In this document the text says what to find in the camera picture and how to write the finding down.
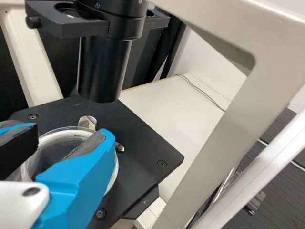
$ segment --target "black objective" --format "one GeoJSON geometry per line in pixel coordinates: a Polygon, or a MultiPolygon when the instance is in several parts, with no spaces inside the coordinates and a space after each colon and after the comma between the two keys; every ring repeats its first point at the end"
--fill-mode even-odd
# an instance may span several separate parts
{"type": "Polygon", "coordinates": [[[110,22],[107,37],[81,38],[79,94],[108,103],[120,96],[132,40],[142,35],[147,3],[141,0],[78,0],[79,10],[110,22]]]}
{"type": "Polygon", "coordinates": [[[29,28],[81,38],[77,90],[98,103],[119,98],[132,41],[142,35],[147,7],[144,0],[25,1],[29,28]]]}

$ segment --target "white metal arm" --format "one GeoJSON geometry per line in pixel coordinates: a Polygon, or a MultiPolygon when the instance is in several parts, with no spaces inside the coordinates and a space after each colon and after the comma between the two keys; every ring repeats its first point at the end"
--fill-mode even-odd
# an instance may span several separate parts
{"type": "Polygon", "coordinates": [[[182,228],[303,86],[305,18],[274,1],[151,0],[199,35],[209,32],[256,61],[154,229],[182,228]]]}

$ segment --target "black panel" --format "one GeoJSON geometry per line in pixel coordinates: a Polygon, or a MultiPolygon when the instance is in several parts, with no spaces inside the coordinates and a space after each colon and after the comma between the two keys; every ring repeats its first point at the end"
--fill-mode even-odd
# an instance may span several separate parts
{"type": "Polygon", "coordinates": [[[80,117],[91,115],[97,119],[97,129],[108,129],[125,147],[125,152],[118,157],[118,178],[100,203],[107,216],[100,221],[92,219],[89,228],[110,227],[184,159],[120,101],[97,104],[74,96],[16,112],[10,118],[28,122],[29,114],[38,115],[35,121],[40,134],[58,127],[75,126],[80,117]],[[167,166],[158,166],[159,160],[164,160],[167,166]]]}
{"type": "Polygon", "coordinates": [[[5,180],[32,156],[37,146],[36,125],[12,129],[0,135],[0,180],[5,180]]]}

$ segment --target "blue clamp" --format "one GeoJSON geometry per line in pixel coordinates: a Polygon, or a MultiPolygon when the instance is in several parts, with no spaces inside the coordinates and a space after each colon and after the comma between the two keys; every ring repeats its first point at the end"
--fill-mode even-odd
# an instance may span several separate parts
{"type": "Polygon", "coordinates": [[[76,150],[88,150],[86,146],[96,142],[93,151],[58,162],[36,176],[35,181],[48,186],[50,201],[32,228],[86,228],[106,192],[116,162],[115,137],[105,129],[76,150]]]}

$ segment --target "petri dish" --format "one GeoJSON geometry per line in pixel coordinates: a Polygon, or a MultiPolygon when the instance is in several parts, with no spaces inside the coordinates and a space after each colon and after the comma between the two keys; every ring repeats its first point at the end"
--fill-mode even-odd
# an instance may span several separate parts
{"type": "MultiPolygon", "coordinates": [[[[33,182],[36,175],[44,172],[53,164],[62,161],[73,149],[88,140],[95,132],[85,127],[69,126],[43,134],[39,137],[37,151],[11,174],[7,180],[33,182]]],[[[105,195],[112,188],[118,176],[119,162],[116,153],[115,158],[115,169],[108,183],[105,195]]]]}

